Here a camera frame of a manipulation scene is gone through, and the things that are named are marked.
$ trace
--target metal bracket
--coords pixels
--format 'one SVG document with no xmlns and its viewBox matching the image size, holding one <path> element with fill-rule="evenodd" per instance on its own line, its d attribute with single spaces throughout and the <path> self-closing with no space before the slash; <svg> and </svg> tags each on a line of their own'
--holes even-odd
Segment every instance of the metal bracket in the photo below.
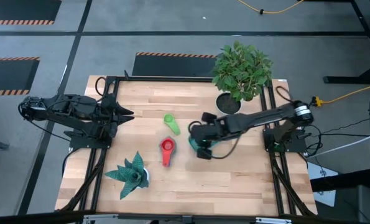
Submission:
<svg viewBox="0 0 370 224">
<path fill-rule="evenodd" d="M 118 219 L 118 214 L 103 214 L 103 215 L 84 215 L 84 221 L 86 224 L 90 224 L 91 221 Z"/>
<path fill-rule="evenodd" d="M 193 222 L 193 217 L 191 215 L 183 215 L 182 216 L 182 223 L 190 224 Z"/>
<path fill-rule="evenodd" d="M 284 220 L 281 218 L 256 218 L 256 223 L 263 224 L 291 224 L 291 220 Z"/>
</svg>

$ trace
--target white cable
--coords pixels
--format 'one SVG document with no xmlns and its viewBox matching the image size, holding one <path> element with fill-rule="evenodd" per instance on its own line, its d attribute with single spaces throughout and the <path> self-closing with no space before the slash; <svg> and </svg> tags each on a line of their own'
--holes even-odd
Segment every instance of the white cable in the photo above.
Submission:
<svg viewBox="0 0 370 224">
<path fill-rule="evenodd" d="M 355 141 L 355 142 L 352 142 L 352 143 L 350 143 L 350 144 L 346 144 L 346 145 L 344 145 L 344 146 L 336 147 L 335 149 L 330 149 L 330 150 L 327 150 L 327 151 L 325 151 L 325 152 L 322 152 L 322 153 L 316 154 L 316 155 L 314 155 L 314 156 L 307 157 L 307 159 L 309 159 L 309 158 L 313 158 L 313 157 L 317 157 L 317 156 L 320 156 L 320 155 L 323 155 L 323 154 L 326 154 L 326 153 L 329 153 L 329 152 L 333 152 L 333 151 L 335 151 L 335 150 L 339 150 L 339 149 L 342 149 L 342 148 L 345 148 L 345 147 L 348 147 L 348 146 L 353 146 L 353 145 L 355 145 L 355 144 L 361 143 L 361 142 L 363 142 L 363 141 L 365 141 L 365 140 L 368 140 L 368 139 L 370 139 L 370 136 L 365 137 L 364 139 L 361 139 L 361 140 L 359 140 L 359 141 Z"/>
</svg>

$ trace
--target gray floor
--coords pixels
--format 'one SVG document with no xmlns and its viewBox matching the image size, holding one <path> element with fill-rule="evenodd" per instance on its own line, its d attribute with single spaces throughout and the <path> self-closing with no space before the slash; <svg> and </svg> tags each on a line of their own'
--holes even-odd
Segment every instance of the gray floor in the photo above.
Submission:
<svg viewBox="0 0 370 224">
<path fill-rule="evenodd" d="M 0 26 L 0 30 L 77 30 L 85 3 L 85 0 L 63 1 L 52 26 Z M 248 0 L 247 3 L 275 11 L 294 1 Z M 358 3 L 369 21 L 369 2 Z M 94 0 L 85 30 L 362 31 L 363 28 L 348 3 L 303 2 L 282 14 L 260 16 L 239 2 L 228 0 Z M 74 37 L 0 37 L 0 57 L 39 56 L 41 63 L 30 95 L 51 97 L 60 84 L 73 40 Z M 326 85 L 321 79 L 326 75 L 356 76 L 368 69 L 370 41 L 365 37 L 120 36 L 81 38 L 65 93 L 83 94 L 89 75 L 123 75 L 124 69 L 131 72 L 136 52 L 218 54 L 224 44 L 235 40 L 254 44 L 269 54 L 274 61 L 273 77 L 288 79 L 296 99 L 310 101 L 318 95 L 330 100 L 365 87 Z M 0 96 L 0 141 L 11 145 L 8 151 L 0 150 L 0 215 L 16 212 L 42 135 L 17 113 L 16 107 L 23 98 Z M 316 108 L 314 125 L 324 131 L 368 118 L 369 101 L 370 90 Z M 55 125 L 53 132 L 62 134 L 66 129 Z M 369 134 L 369 123 L 343 132 Z M 359 138 L 324 137 L 322 150 L 356 139 Z M 67 149 L 68 143 L 51 138 L 29 213 L 53 211 Z M 369 144 L 318 159 L 323 166 L 339 172 L 368 169 Z"/>
</svg>

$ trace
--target black plant pot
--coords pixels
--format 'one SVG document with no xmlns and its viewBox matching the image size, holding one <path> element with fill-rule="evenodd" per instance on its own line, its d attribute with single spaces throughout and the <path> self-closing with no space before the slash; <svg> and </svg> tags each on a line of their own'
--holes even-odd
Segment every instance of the black plant pot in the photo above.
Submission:
<svg viewBox="0 0 370 224">
<path fill-rule="evenodd" d="M 215 100 L 217 109 L 223 114 L 235 114 L 241 108 L 241 102 L 236 101 L 230 93 L 221 93 Z"/>
</svg>

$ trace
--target wood grain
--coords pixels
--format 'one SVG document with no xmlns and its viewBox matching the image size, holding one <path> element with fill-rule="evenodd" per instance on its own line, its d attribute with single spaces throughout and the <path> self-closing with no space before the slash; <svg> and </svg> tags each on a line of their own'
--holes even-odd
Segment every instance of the wood grain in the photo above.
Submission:
<svg viewBox="0 0 370 224">
<path fill-rule="evenodd" d="M 90 76 L 85 95 L 99 98 L 94 89 L 97 78 Z M 274 80 L 273 83 L 288 88 L 287 82 Z M 102 82 L 98 88 L 103 91 Z M 188 143 L 188 124 L 200 120 L 203 112 L 217 114 L 218 94 L 211 83 L 120 82 L 118 102 L 135 112 L 136 118 L 118 127 L 103 172 L 117 169 L 118 164 L 123 166 L 125 158 L 131 161 L 139 151 L 150 173 L 150 186 L 136 189 L 120 200 L 124 184 L 103 176 L 97 212 L 278 215 L 271 165 L 262 140 L 263 127 L 250 129 L 241 137 L 233 154 L 221 161 L 196 158 Z M 278 95 L 275 97 L 277 106 L 286 103 Z M 244 102 L 241 108 L 242 113 L 260 110 L 259 97 Z M 166 113 L 175 116 L 181 135 L 175 136 L 163 123 Z M 159 152 L 159 143 L 167 136 L 177 143 L 169 168 L 162 166 Z M 234 141 L 220 142 L 213 153 L 224 155 L 233 144 Z M 89 154 L 89 149 L 80 149 L 67 160 L 56 208 L 62 208 L 81 186 Z M 305 162 L 297 154 L 287 154 L 287 162 L 295 191 L 316 213 Z M 90 207 L 92 193 L 93 186 L 88 192 L 86 208 Z M 288 210 L 284 189 L 282 195 Z"/>
</svg>

